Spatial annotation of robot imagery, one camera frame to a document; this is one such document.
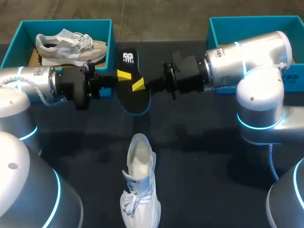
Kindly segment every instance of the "printed logo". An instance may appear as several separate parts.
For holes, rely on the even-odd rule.
[[[132,53],[124,53],[123,54],[123,60],[126,63],[134,63],[133,54]]]

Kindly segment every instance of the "shoe tongue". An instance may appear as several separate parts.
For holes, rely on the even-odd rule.
[[[125,171],[123,171],[123,175],[127,180],[128,187],[132,188],[130,190],[136,191],[138,194],[141,194],[142,192],[146,191],[147,188],[149,187],[149,183],[150,183],[149,175],[147,175],[144,178],[135,178],[127,174]]]
[[[66,41],[70,44],[78,44],[79,42],[77,40],[71,39],[71,38],[67,38],[67,37],[61,37],[61,36],[56,36],[56,39],[61,41]]]

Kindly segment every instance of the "shoe lace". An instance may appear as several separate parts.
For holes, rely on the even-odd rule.
[[[135,209],[138,204],[145,204],[151,202],[153,181],[152,179],[150,179],[149,186],[142,194],[138,194],[136,191],[132,190],[134,189],[134,187],[132,186],[132,181],[129,181],[127,185],[131,193],[125,196],[122,202],[122,208],[127,215],[131,215],[132,218],[134,218]]]
[[[75,32],[74,34],[79,35],[79,38],[77,38],[77,43],[73,44],[72,46],[80,46],[80,49],[78,50],[81,51],[82,49],[88,49],[93,46],[93,39],[88,35],[88,34],[82,34],[80,32]]]

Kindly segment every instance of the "black insole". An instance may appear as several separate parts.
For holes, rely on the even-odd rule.
[[[126,61],[124,53],[132,55],[133,59]],[[129,113],[138,115],[145,113],[150,105],[149,90],[133,92],[132,85],[142,78],[138,68],[138,54],[133,48],[122,50],[117,55],[117,69],[131,73],[132,79],[121,81],[115,87],[117,98],[122,107]]]

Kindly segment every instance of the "shoe insole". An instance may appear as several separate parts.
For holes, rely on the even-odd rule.
[[[149,175],[149,165],[142,163],[137,157],[132,162],[133,177],[144,178]]]
[[[125,53],[132,55],[132,60],[126,61]],[[117,69],[130,73],[131,80],[117,83],[115,87],[116,96],[121,106],[133,115],[144,114],[149,109],[151,99],[150,90],[143,89],[135,92],[132,90],[132,85],[142,78],[138,61],[137,51],[133,48],[124,49],[117,54]]]

